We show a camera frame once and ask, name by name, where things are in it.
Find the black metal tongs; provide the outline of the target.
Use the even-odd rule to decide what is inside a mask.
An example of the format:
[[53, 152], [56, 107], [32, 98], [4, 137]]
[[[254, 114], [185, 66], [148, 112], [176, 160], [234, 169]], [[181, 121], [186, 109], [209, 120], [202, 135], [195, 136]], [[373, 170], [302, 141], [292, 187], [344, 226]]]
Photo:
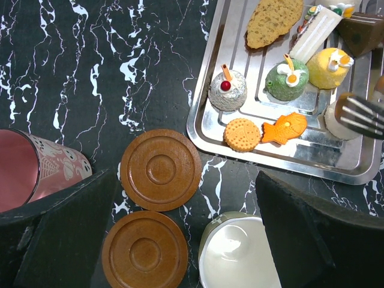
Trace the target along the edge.
[[361, 135], [383, 140], [383, 76], [378, 79], [368, 101], [353, 93], [343, 93], [336, 101], [336, 120]]

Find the green ceramic cup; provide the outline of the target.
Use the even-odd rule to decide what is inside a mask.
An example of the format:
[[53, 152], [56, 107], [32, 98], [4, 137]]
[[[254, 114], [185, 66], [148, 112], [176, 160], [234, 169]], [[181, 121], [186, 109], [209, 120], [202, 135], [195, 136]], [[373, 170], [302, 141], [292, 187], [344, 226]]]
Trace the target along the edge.
[[203, 287], [280, 287], [261, 217], [224, 212], [204, 229], [199, 246]]

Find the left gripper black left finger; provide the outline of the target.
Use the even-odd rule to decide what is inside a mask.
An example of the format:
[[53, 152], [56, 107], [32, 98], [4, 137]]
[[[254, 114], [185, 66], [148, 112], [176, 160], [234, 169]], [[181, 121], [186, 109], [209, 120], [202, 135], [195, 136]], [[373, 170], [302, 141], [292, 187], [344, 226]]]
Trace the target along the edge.
[[89, 287], [115, 189], [101, 170], [1, 213], [1, 287]]

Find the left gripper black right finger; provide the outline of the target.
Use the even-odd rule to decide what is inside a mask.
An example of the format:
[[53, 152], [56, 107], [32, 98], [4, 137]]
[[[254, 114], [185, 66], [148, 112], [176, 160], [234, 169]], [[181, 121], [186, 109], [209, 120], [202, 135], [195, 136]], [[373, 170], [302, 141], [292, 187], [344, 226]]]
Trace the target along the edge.
[[383, 287], [383, 219], [259, 172], [257, 202], [282, 287]]

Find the pink patterned mug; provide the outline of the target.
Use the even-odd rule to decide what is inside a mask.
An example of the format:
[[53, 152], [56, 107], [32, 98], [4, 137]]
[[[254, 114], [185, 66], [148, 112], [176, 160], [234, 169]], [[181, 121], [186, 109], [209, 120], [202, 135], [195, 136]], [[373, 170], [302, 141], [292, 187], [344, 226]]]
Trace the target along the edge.
[[1, 130], [1, 212], [91, 175], [91, 165], [79, 151], [19, 130]]

